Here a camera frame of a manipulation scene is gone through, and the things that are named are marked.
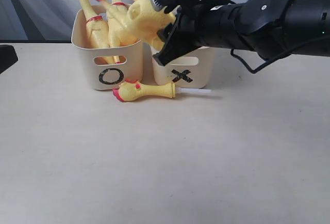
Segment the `white stick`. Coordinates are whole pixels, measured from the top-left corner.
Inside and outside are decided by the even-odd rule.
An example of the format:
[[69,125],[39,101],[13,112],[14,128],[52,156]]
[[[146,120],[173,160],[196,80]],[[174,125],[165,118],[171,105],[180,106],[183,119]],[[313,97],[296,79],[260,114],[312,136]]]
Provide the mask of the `white stick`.
[[176,87],[175,88],[175,93],[180,94],[180,93],[188,93],[188,94],[210,94],[212,90],[208,89],[191,89],[191,88],[181,88],[181,87]]

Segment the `white table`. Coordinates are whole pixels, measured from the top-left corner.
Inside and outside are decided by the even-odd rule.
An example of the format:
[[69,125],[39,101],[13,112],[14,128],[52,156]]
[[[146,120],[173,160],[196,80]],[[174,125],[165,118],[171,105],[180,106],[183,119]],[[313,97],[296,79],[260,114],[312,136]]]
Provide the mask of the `white table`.
[[330,223],[330,58],[251,75],[222,50],[213,96],[121,103],[89,88],[70,44],[14,47],[1,224]]

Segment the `x symbol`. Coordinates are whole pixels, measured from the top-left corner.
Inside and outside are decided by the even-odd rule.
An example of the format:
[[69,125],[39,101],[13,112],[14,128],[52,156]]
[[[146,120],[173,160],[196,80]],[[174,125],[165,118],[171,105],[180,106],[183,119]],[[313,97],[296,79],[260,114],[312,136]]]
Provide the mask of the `x symbol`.
[[191,73],[189,70],[184,70],[182,73],[180,73],[173,69],[172,73],[177,75],[177,77],[172,80],[173,83],[178,82],[180,79],[184,79],[188,83],[192,82],[192,79],[187,76],[187,74]]

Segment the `black cable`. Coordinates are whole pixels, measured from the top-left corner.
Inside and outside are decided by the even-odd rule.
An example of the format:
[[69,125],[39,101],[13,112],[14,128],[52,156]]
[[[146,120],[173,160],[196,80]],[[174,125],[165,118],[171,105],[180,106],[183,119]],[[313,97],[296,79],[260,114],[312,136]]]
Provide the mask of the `black cable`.
[[327,36],[324,36],[324,37],[318,37],[318,38],[314,38],[314,39],[311,39],[307,42],[303,42],[299,45],[296,45],[288,50],[285,50],[283,51],[282,53],[276,55],[275,57],[267,60],[265,63],[261,64],[260,66],[258,66],[256,69],[252,69],[249,64],[242,58],[240,57],[239,55],[236,55],[234,54],[234,49],[232,49],[230,51],[230,55],[233,56],[234,58],[238,59],[245,67],[246,69],[252,73],[252,74],[256,74],[257,72],[261,71],[262,69],[264,69],[265,67],[273,64],[274,62],[280,60],[280,59],[283,59],[285,57],[288,57],[292,54],[292,52],[294,52],[295,50],[298,50],[300,49],[301,47],[304,47],[304,46],[307,46],[307,45],[310,45],[311,43],[314,43],[314,42],[319,42],[319,41],[322,41],[322,40],[325,40],[327,38],[330,38],[330,35],[327,35]]

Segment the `white storage bin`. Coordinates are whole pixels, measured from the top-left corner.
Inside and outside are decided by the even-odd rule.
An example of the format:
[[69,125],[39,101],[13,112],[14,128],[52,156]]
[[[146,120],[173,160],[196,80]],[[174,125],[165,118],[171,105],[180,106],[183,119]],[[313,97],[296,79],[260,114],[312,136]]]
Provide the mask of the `white storage bin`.
[[[105,13],[103,6],[93,6],[97,14]],[[108,49],[88,49],[86,37],[86,18],[83,10],[76,16],[72,36],[72,44],[76,47],[87,81],[95,90],[110,90],[119,87],[125,80],[142,80],[143,77],[143,43],[138,41],[130,46]],[[95,60],[103,56],[124,56],[121,64],[98,65]]]
[[[154,78],[158,85],[174,82],[177,87],[203,88],[210,80],[216,49],[202,47],[160,66],[153,58]],[[158,53],[151,47],[152,55]]]

